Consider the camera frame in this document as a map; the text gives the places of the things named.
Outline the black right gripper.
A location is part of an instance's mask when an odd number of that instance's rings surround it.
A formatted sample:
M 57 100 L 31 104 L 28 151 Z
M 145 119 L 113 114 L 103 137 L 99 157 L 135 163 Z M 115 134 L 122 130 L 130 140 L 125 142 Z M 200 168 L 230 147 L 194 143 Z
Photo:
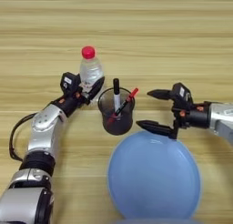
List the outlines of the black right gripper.
M 147 94 L 156 99 L 169 100 L 171 98 L 170 90 L 167 89 L 155 89 L 148 91 Z M 177 138 L 177 133 L 180 128 L 209 128 L 210 126 L 209 103 L 194 104 L 191 108 L 173 106 L 172 112 L 175 117 L 173 128 L 160 125 L 158 122 L 151 120 L 139 120 L 137 124 L 150 133 L 173 139 Z

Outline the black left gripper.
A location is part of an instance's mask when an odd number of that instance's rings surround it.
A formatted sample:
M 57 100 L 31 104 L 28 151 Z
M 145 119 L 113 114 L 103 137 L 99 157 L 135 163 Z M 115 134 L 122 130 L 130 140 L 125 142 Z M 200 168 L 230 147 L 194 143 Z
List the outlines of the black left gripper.
M 88 92 L 83 92 L 79 88 L 74 93 L 63 94 L 58 99 L 52 102 L 53 105 L 59 107 L 67 117 L 70 117 L 78 108 L 89 105 L 98 95 L 102 86 L 104 85 L 105 78 L 102 76 L 97 79 L 90 79 Z

